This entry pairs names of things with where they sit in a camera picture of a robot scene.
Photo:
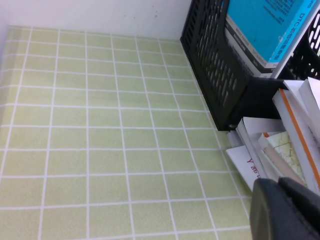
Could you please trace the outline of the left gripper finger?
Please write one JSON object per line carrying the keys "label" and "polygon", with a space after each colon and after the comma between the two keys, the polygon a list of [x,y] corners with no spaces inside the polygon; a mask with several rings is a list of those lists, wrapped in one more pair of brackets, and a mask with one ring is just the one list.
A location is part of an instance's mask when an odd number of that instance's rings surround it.
{"label": "left gripper finger", "polygon": [[249,223],[253,240],[318,240],[320,196],[289,177],[259,178]]}

